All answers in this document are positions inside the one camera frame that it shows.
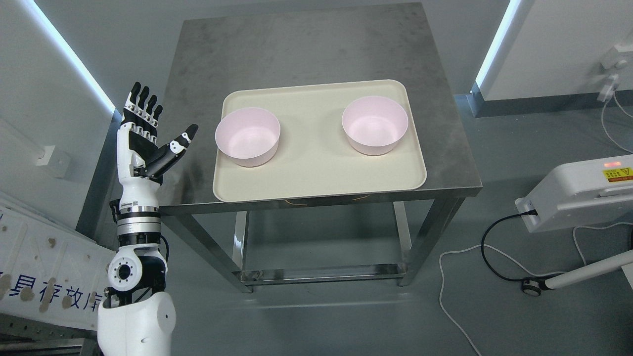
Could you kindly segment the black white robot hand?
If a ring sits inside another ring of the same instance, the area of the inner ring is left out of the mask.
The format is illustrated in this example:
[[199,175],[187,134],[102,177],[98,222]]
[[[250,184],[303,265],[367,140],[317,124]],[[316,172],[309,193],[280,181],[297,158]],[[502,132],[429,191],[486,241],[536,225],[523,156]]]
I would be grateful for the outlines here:
[[144,200],[155,195],[162,176],[180,160],[198,131],[191,124],[174,139],[158,146],[158,125],[163,106],[156,95],[139,82],[131,88],[117,131],[118,181],[124,190],[122,200]]

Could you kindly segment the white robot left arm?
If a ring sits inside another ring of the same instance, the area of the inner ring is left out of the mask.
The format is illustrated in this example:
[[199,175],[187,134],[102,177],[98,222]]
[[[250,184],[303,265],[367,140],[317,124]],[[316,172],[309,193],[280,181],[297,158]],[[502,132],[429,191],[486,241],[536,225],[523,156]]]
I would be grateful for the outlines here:
[[177,317],[165,290],[157,200],[124,194],[113,216],[119,247],[98,307],[98,345],[105,356],[169,356]]

